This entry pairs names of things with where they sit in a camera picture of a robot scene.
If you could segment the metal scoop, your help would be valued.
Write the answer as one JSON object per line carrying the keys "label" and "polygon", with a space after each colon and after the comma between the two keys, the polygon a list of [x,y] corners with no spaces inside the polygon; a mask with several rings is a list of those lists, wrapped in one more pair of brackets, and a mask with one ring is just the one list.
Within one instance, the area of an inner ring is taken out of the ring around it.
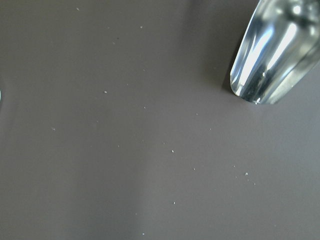
{"label": "metal scoop", "polygon": [[320,61],[320,2],[261,0],[230,71],[233,93],[275,104]]}

